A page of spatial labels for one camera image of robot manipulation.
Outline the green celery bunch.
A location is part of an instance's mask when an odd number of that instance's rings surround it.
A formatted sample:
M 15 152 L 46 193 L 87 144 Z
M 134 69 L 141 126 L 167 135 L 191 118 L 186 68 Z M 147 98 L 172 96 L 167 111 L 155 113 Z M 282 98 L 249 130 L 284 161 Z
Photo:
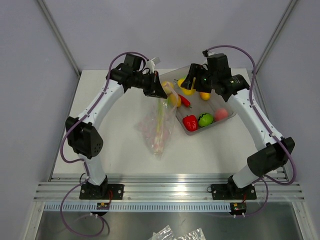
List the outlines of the green celery bunch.
M 154 137 L 154 153 L 156 155 L 162 155 L 164 148 L 167 144 L 169 132 L 166 126 L 167 119 L 168 100 L 158 99 L 157 101 L 157 115 L 156 115 L 156 128 Z

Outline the orange yellow mango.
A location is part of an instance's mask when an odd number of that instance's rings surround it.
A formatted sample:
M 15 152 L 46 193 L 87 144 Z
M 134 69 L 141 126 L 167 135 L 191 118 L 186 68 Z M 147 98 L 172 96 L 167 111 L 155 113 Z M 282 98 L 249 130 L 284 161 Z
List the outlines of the orange yellow mango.
M 208 101 L 211 98 L 211 94 L 207 92 L 200 92 L 199 95 L 204 101 Z

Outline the clear zip top bag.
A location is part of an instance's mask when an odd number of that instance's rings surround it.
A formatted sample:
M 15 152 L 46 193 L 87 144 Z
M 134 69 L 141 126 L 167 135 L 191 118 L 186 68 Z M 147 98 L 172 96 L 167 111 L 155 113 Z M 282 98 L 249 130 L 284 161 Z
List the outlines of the clear zip top bag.
M 135 125 L 148 152 L 157 160 L 162 158 L 169 144 L 174 130 L 176 112 L 181 105 L 174 83 L 164 81 L 162 88 L 167 98 L 154 100 L 143 118 Z

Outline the red bell pepper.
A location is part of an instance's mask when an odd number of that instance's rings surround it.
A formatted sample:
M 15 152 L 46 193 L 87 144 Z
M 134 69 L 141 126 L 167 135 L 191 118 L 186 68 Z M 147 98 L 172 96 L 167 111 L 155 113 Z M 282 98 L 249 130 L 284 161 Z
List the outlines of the red bell pepper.
M 189 132 L 194 132 L 198 129 L 198 120 L 195 115 L 187 115 L 182 119 L 182 123 Z

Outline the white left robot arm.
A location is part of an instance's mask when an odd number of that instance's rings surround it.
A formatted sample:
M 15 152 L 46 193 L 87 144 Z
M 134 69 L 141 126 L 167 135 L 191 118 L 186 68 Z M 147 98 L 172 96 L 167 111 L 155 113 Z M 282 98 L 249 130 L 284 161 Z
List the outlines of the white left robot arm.
M 68 143 L 78 155 L 76 161 L 83 163 L 86 182 L 92 185 L 90 193 L 97 199 L 108 194 L 108 186 L 103 183 L 107 177 L 98 157 L 104 141 L 98 130 L 111 107 L 130 88 L 141 89 L 147 97 L 168 97 L 155 70 L 159 58 L 148 59 L 134 51 L 122 53 L 122 56 L 122 63 L 109 67 L 104 86 L 85 110 L 65 121 L 66 135 L 62 142 Z

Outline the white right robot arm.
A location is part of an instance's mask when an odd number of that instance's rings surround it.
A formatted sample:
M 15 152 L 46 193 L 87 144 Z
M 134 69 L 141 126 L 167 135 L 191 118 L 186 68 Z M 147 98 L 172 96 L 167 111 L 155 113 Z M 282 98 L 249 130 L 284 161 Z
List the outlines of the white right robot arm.
M 239 198 L 247 186 L 290 160 L 294 140 L 283 137 L 273 127 L 256 104 L 251 85 L 241 74 L 232 74 L 225 54 L 207 56 L 206 64 L 192 63 L 181 87 L 221 96 L 236 110 L 253 139 L 257 152 L 249 156 L 245 167 L 228 180 L 226 190 L 230 197 Z

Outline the clear plastic food bin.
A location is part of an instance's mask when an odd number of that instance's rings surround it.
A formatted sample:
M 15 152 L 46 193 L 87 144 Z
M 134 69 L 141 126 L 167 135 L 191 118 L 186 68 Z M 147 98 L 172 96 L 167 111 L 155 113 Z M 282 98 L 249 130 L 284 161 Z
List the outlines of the clear plastic food bin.
M 198 92 L 192 95 L 184 94 L 183 90 L 178 86 L 177 81 L 179 79 L 186 78 L 189 72 L 189 69 L 190 67 L 187 65 L 185 67 L 174 69 L 167 73 L 161 73 L 159 76 L 159 79 L 161 82 L 165 82 L 165 81 L 172 82 L 176 93 L 182 95 L 190 102 L 190 107 L 186 107 L 182 105 L 176 110 L 176 118 L 178 122 L 181 124 L 185 133 L 189 136 L 192 136 L 197 133 L 206 131 L 209 128 L 215 127 L 218 124 L 234 117 L 236 115 L 236 111 L 227 102 L 225 102 L 221 96 L 217 95 L 214 91 L 211 92 L 211 96 L 209 100 L 203 100 Z M 204 127 L 200 126 L 195 131 L 189 131 L 183 124 L 183 118 L 187 116 L 194 115 L 196 118 L 198 118 L 203 113 L 208 113 L 214 116 L 216 111 L 219 109 L 227 110 L 228 116 L 222 120 L 214 121 L 212 124 L 208 126 L 204 126 Z

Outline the crumpled clear plastic bag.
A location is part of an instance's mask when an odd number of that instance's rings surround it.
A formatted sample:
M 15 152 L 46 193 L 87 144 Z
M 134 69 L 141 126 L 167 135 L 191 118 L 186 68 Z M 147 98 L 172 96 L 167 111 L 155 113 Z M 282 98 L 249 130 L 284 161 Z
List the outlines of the crumpled clear plastic bag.
M 150 240 L 175 240 L 174 232 L 171 227 L 167 225 L 162 230 L 157 233 L 154 233 Z

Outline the red chili pepper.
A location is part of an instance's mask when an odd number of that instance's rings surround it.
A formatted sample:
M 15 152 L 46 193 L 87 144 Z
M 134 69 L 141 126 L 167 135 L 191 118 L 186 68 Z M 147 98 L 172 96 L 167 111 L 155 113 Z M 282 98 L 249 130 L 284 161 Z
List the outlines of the red chili pepper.
M 187 100 L 184 96 L 178 95 L 178 107 L 184 106 L 186 108 L 191 108 L 191 103 L 189 100 Z

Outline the orange tangerine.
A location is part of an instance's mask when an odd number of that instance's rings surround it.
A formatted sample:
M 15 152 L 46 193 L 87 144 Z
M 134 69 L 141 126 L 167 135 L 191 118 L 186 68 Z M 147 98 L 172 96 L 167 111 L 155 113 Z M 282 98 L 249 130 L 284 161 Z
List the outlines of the orange tangerine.
M 176 106 L 177 108 L 179 108 L 182 104 L 182 100 L 179 95 L 177 95 L 177 97 L 176 97 L 173 93 L 171 93 L 168 97 L 168 103 L 171 106 Z

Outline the green toy watermelon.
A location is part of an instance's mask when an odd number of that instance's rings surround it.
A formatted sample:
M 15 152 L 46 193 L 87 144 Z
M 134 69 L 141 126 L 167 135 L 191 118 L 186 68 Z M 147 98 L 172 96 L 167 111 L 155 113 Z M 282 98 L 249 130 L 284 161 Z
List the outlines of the green toy watermelon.
M 198 117 L 198 125 L 200 127 L 206 127 L 214 122 L 214 117 L 210 113 L 202 113 Z

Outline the pink peach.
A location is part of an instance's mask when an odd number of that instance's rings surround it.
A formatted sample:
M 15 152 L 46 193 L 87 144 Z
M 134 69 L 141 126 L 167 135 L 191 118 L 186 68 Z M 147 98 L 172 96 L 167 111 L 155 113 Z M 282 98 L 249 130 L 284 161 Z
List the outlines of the pink peach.
M 219 108 L 216 110 L 214 114 L 214 119 L 217 122 L 217 121 L 226 119 L 228 116 L 229 116 L 229 113 L 225 108 Z

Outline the left small circuit board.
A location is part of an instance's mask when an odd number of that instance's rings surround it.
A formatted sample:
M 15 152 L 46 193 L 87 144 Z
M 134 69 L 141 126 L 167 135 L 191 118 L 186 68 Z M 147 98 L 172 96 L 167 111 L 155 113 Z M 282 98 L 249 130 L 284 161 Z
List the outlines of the left small circuit board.
M 109 210 L 110 204 L 107 202 L 98 202 L 96 209 L 97 210 Z

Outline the small circuit board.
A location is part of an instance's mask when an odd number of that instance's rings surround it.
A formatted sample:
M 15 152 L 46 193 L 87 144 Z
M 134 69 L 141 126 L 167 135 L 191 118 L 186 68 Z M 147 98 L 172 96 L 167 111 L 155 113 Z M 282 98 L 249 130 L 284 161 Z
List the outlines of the small circuit board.
M 231 206 L 232 206 L 231 209 L 233 211 L 244 211 L 244 212 L 246 212 L 246 209 L 247 209 L 247 204 L 245 202 L 233 203 Z
M 107 202 L 98 202 L 96 209 L 97 210 L 109 210 L 110 204 Z

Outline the right small circuit board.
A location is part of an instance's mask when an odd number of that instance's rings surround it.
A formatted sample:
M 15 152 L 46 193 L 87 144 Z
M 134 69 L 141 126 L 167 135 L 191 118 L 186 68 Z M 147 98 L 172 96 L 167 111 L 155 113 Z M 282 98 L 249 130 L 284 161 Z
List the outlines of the right small circuit board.
M 231 209 L 233 211 L 244 211 L 244 212 L 246 212 L 246 209 L 247 209 L 247 204 L 245 202 L 233 203 L 231 206 L 232 206 Z

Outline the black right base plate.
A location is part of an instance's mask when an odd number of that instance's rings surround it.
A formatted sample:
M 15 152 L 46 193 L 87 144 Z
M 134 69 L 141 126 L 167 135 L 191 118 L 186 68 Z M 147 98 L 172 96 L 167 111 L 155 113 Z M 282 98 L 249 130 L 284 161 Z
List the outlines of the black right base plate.
M 256 200 L 255 187 L 248 185 L 244 188 L 233 187 L 227 183 L 210 185 L 213 200 Z

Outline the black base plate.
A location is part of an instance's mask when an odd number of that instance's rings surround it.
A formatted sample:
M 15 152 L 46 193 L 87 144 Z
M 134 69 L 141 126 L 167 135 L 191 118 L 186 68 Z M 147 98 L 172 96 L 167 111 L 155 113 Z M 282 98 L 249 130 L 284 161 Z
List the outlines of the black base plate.
M 248 185 L 244 188 L 233 187 L 227 183 L 210 185 L 213 200 L 256 200 L 255 187 Z
M 79 199 L 80 200 L 122 200 L 124 195 L 123 184 L 107 183 L 92 185 L 85 183 L 81 186 Z

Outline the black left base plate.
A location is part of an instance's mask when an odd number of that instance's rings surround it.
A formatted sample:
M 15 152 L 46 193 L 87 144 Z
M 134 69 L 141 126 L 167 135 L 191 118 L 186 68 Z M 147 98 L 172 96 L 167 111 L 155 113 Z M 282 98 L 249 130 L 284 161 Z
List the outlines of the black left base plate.
M 85 183 L 81 186 L 79 199 L 80 200 L 122 200 L 124 195 L 123 184 L 107 183 L 92 185 Z

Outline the right aluminium frame post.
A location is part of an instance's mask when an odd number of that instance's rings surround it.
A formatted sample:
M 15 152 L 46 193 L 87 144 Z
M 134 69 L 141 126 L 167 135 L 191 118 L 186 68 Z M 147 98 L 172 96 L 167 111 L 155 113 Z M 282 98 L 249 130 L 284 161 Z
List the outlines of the right aluminium frame post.
M 293 14 L 299 2 L 300 2 L 299 0 L 290 0 L 289 3 L 287 4 L 265 48 L 263 49 L 262 54 L 260 55 L 256 63 L 256 70 L 255 70 L 256 73 L 258 73 L 258 71 L 262 68 L 263 64 L 267 60 L 278 38 L 280 37 L 280 34 L 284 30 L 288 20 L 290 19 L 291 15 Z

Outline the aluminium frame post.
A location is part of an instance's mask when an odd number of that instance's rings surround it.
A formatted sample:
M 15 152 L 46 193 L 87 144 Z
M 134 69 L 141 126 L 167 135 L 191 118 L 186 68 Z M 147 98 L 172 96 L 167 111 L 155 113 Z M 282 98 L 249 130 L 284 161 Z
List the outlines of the aluminium frame post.
M 258 71 L 262 68 L 263 64 L 267 60 L 278 38 L 280 37 L 280 34 L 284 30 L 288 20 L 290 19 L 291 15 L 293 14 L 299 2 L 300 2 L 299 0 L 290 0 L 289 3 L 287 4 L 265 48 L 263 49 L 262 54 L 260 55 L 256 63 L 256 70 L 255 70 L 256 73 L 258 73 Z
M 39 10 L 43 14 L 45 20 L 48 23 L 49 28 L 51 29 L 57 43 L 59 44 L 61 50 L 63 51 L 68 63 L 71 65 L 74 73 L 76 74 L 77 78 L 80 79 L 82 71 L 80 70 L 78 64 L 76 63 L 73 54 L 71 53 L 66 41 L 61 34 L 59 27 L 46 3 L 45 0 L 35 0 L 37 3 Z

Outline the aluminium mounting rail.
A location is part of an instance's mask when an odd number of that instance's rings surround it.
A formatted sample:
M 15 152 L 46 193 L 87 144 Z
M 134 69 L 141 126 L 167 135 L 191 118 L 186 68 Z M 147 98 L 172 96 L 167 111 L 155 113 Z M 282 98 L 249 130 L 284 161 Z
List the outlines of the aluminium mounting rail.
M 211 202 L 208 192 L 212 184 L 226 183 L 226 174 L 111 174 L 111 184 L 123 184 L 123 202 Z M 271 180 L 255 184 L 257 201 L 262 201 L 269 192 L 270 202 L 304 202 L 305 196 L 298 182 L 282 186 Z M 79 200 L 80 189 L 72 190 L 79 183 L 75 173 L 54 174 L 49 181 L 38 184 L 35 202 L 60 201 L 70 192 L 68 201 Z

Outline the left aluminium frame post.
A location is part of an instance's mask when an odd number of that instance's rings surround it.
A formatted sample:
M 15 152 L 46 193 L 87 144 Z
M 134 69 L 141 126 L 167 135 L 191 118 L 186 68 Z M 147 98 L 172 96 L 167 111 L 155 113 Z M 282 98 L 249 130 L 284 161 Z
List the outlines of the left aluminium frame post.
M 48 23 L 49 28 L 51 29 L 57 43 L 59 44 L 61 50 L 63 51 L 68 63 L 71 65 L 74 73 L 76 74 L 77 78 L 80 79 L 82 71 L 80 70 L 78 64 L 76 63 L 73 54 L 71 53 L 66 41 L 61 34 L 59 27 L 46 3 L 45 0 L 35 0 L 37 3 L 39 10 L 43 14 L 45 20 Z

